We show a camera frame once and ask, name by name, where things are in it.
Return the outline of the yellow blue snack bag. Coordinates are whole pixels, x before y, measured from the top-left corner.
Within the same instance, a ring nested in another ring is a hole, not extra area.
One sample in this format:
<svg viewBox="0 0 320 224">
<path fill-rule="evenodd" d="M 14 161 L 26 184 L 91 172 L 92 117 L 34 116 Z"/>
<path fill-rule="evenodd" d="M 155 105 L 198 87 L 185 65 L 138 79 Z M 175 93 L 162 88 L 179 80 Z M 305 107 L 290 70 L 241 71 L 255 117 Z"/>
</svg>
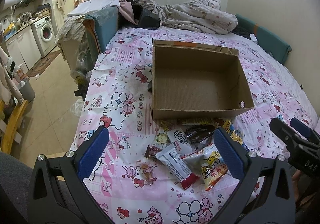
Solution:
<svg viewBox="0 0 320 224">
<path fill-rule="evenodd" d="M 230 134 L 233 141 L 240 143 L 243 148 L 246 147 L 242 138 L 236 133 L 235 128 L 230 120 L 226 119 L 222 127 L 227 134 Z"/>
</svg>

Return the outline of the white round-logo snack packet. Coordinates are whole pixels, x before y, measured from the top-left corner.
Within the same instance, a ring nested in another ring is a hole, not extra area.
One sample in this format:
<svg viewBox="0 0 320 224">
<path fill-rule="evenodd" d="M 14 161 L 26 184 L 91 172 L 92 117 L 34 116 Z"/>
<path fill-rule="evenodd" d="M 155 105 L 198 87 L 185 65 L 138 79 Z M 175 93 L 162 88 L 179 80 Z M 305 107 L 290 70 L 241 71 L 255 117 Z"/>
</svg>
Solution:
<svg viewBox="0 0 320 224">
<path fill-rule="evenodd" d="M 168 131 L 167 136 L 171 143 L 175 146 L 175 149 L 180 156 L 185 157 L 193 152 L 191 144 L 181 128 Z"/>
</svg>

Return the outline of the small brown chocolate packet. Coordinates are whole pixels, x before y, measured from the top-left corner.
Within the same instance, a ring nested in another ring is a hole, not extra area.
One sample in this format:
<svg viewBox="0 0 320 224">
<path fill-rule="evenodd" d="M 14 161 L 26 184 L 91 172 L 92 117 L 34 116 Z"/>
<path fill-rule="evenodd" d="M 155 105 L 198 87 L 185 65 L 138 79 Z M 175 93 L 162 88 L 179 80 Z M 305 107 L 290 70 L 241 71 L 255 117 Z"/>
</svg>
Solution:
<svg viewBox="0 0 320 224">
<path fill-rule="evenodd" d="M 156 158 L 156 154 L 158 154 L 161 151 L 162 151 L 162 149 L 160 149 L 154 145 L 148 145 L 146 152 L 144 154 L 144 157 L 145 158 L 150 158 L 150 157 Z"/>
</svg>

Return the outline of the teal headboard cushion right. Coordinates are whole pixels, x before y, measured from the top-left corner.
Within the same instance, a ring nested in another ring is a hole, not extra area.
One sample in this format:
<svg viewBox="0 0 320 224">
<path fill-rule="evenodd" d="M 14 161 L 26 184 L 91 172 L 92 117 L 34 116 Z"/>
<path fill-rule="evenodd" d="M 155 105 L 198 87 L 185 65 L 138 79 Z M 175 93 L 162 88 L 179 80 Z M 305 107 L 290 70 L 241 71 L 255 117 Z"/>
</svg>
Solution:
<svg viewBox="0 0 320 224">
<path fill-rule="evenodd" d="M 285 64 L 289 53 L 292 51 L 291 46 L 279 36 L 268 30 L 267 28 L 258 25 L 256 22 L 240 15 L 235 15 L 238 20 L 238 25 L 232 33 L 251 40 L 250 34 L 255 35 L 258 45 L 270 54 L 282 65 Z"/>
</svg>

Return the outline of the crumpled floral blanket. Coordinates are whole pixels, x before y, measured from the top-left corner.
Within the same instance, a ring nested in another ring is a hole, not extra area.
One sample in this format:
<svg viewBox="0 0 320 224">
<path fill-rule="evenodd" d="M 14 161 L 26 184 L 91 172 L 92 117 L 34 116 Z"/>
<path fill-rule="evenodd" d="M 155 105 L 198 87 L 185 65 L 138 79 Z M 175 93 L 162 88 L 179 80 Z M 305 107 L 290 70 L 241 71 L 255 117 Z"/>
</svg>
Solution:
<svg viewBox="0 0 320 224">
<path fill-rule="evenodd" d="M 238 25 L 235 15 L 221 10 L 221 0 L 189 0 L 181 4 L 160 5 L 155 0 L 135 0 L 157 15 L 164 26 L 227 35 Z"/>
</svg>

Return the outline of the small clear brown snack packet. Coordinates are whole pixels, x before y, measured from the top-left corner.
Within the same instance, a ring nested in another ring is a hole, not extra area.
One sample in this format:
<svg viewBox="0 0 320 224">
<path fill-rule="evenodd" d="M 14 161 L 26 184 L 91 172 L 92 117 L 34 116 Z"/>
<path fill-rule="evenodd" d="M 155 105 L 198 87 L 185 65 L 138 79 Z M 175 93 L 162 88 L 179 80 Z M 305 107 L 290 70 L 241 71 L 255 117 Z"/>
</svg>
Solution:
<svg viewBox="0 0 320 224">
<path fill-rule="evenodd" d="M 153 183 L 157 180 L 157 178 L 153 176 L 153 171 L 156 168 L 156 166 L 150 166 L 146 163 L 143 163 L 140 167 L 141 167 L 142 173 L 145 177 L 145 181 L 150 186 L 152 186 Z"/>
</svg>

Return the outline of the yellow white chip bag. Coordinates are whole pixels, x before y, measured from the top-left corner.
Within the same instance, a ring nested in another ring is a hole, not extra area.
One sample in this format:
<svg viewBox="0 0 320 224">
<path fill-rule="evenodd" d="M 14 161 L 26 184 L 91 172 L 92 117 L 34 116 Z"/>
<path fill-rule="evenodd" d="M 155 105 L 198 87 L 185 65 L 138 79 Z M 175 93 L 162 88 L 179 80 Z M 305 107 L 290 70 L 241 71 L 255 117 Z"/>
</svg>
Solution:
<svg viewBox="0 0 320 224">
<path fill-rule="evenodd" d="M 183 161 L 195 175 L 203 180 L 205 191 L 210 191 L 228 171 L 214 143 L 184 157 Z"/>
</svg>

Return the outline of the grey trash bin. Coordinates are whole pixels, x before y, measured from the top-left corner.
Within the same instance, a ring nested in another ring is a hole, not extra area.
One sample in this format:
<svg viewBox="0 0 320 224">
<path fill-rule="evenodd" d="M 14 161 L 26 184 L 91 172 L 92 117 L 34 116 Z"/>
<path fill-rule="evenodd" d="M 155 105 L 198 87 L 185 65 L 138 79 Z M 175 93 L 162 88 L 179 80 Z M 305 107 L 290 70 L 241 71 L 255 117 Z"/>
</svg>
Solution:
<svg viewBox="0 0 320 224">
<path fill-rule="evenodd" d="M 28 102 L 32 102 L 35 99 L 35 92 L 30 84 L 29 78 L 21 80 L 18 84 L 18 89 L 23 98 Z"/>
</svg>

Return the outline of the brown floor mat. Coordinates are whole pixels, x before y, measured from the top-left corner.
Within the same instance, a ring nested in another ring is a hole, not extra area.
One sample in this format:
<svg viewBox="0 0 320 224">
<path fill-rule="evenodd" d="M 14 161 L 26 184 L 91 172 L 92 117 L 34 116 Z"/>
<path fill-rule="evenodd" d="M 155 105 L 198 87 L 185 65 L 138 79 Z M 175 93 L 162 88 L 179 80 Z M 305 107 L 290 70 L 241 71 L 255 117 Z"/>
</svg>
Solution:
<svg viewBox="0 0 320 224">
<path fill-rule="evenodd" d="M 31 70 L 27 72 L 28 77 L 35 77 L 41 75 L 50 64 L 59 56 L 60 51 L 51 51 L 46 57 L 41 58 Z"/>
</svg>

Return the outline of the pink cartoon print bedsheet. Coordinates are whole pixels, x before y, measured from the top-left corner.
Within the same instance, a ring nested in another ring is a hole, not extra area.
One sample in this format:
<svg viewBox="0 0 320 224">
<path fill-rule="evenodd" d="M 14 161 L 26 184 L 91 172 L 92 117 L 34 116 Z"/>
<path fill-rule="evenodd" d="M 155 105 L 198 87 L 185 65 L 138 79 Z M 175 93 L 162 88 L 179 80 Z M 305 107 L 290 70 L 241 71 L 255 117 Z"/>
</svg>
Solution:
<svg viewBox="0 0 320 224">
<path fill-rule="evenodd" d="M 98 56 L 82 108 L 72 149 L 103 125 L 110 141 L 85 184 L 115 223 L 206 223 L 223 206 L 237 185 L 230 174 L 210 191 L 198 180 L 184 190 L 167 167 L 145 158 L 161 124 L 151 117 L 152 42 L 155 39 L 195 42 L 235 48 L 253 97 L 254 108 L 232 119 L 250 150 L 263 157 L 286 154 L 285 145 L 269 129 L 277 117 L 297 118 L 319 129 L 319 117 L 304 91 L 282 64 L 251 40 L 235 34 L 211 35 L 161 27 L 122 28 Z M 156 166 L 150 186 L 141 170 Z"/>
</svg>

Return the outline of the open brown cardboard box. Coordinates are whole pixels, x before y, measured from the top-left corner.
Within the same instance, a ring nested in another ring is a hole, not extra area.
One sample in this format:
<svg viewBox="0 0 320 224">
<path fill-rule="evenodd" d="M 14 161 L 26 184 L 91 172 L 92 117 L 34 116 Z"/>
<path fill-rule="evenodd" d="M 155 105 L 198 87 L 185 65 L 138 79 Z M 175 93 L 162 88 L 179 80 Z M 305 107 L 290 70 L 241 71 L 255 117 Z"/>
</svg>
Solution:
<svg viewBox="0 0 320 224">
<path fill-rule="evenodd" d="M 152 118 L 236 117 L 254 107 L 239 51 L 153 41 Z"/>
</svg>

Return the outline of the yellow wooden chair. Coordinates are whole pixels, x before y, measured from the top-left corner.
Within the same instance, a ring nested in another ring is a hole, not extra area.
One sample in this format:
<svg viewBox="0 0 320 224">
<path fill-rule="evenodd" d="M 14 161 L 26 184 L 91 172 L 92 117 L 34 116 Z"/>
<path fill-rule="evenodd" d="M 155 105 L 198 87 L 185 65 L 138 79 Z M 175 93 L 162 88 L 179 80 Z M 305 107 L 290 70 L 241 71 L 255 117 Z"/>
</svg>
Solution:
<svg viewBox="0 0 320 224">
<path fill-rule="evenodd" d="M 17 128 L 27 105 L 27 100 L 23 100 L 21 104 L 17 104 L 10 114 L 7 124 L 1 119 L 1 131 L 4 133 L 1 137 L 2 152 L 10 154 L 14 140 L 20 143 L 21 135 L 17 132 Z"/>
</svg>

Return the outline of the teal cushion left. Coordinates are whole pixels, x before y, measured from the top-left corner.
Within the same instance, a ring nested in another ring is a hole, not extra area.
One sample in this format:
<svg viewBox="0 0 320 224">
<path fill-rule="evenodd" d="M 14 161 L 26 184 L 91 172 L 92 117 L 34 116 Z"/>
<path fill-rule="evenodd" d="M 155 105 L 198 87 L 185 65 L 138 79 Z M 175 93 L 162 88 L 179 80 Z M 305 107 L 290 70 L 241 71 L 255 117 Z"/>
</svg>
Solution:
<svg viewBox="0 0 320 224">
<path fill-rule="evenodd" d="M 83 25 L 86 30 L 88 49 L 93 65 L 117 33 L 118 19 L 119 11 L 115 6 L 109 6 L 85 15 Z"/>
</svg>

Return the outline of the white kitchen cabinets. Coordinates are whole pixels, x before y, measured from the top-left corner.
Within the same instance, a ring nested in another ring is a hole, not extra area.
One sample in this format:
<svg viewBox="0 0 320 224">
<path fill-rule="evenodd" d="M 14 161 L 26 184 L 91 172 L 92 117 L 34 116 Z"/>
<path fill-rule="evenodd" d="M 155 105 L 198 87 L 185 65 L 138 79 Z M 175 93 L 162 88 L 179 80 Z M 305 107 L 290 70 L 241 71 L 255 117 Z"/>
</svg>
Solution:
<svg viewBox="0 0 320 224">
<path fill-rule="evenodd" d="M 5 41 L 9 55 L 27 73 L 41 58 L 31 26 L 25 27 Z"/>
</svg>

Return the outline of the white front-load washing machine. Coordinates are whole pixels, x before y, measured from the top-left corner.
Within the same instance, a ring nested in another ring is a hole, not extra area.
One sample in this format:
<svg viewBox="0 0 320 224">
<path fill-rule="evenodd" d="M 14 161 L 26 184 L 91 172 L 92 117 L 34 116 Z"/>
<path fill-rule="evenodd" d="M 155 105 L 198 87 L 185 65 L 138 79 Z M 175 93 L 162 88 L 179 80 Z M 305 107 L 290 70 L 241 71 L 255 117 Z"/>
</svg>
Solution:
<svg viewBox="0 0 320 224">
<path fill-rule="evenodd" d="M 50 16 L 42 17 L 31 25 L 41 57 L 46 57 L 55 47 L 55 35 Z"/>
</svg>

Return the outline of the dark vacuum-packed meat packet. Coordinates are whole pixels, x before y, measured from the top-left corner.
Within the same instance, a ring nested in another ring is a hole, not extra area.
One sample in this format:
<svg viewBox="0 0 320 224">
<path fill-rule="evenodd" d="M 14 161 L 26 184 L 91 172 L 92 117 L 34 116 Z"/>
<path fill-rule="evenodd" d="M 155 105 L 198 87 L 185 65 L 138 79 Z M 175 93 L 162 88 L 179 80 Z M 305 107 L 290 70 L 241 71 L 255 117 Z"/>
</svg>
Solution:
<svg viewBox="0 0 320 224">
<path fill-rule="evenodd" d="M 211 137 L 215 130 L 213 125 L 196 125 L 188 128 L 185 135 L 191 143 L 200 143 Z"/>
</svg>

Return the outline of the cartoon character snack packet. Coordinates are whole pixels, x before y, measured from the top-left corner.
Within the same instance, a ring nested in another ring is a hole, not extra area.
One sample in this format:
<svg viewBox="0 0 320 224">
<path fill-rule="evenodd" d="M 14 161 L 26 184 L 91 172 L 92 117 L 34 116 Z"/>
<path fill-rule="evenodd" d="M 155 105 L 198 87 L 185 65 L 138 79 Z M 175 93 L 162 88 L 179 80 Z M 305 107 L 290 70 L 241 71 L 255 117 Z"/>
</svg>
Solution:
<svg viewBox="0 0 320 224">
<path fill-rule="evenodd" d="M 174 125 L 171 123 L 161 124 L 151 145 L 159 149 L 165 148 L 169 143 L 168 132 L 173 130 L 173 128 Z"/>
</svg>

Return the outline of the white red snack bar packet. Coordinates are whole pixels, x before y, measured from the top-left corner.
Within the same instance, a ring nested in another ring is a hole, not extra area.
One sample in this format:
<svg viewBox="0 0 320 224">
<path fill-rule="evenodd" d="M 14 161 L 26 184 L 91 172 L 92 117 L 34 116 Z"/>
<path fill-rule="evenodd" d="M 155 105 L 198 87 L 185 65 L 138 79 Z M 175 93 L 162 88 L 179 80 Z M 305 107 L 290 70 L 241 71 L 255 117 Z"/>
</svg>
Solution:
<svg viewBox="0 0 320 224">
<path fill-rule="evenodd" d="M 158 152 L 156 158 L 175 175 L 184 190 L 191 187 L 199 179 L 181 159 L 173 144 Z"/>
</svg>

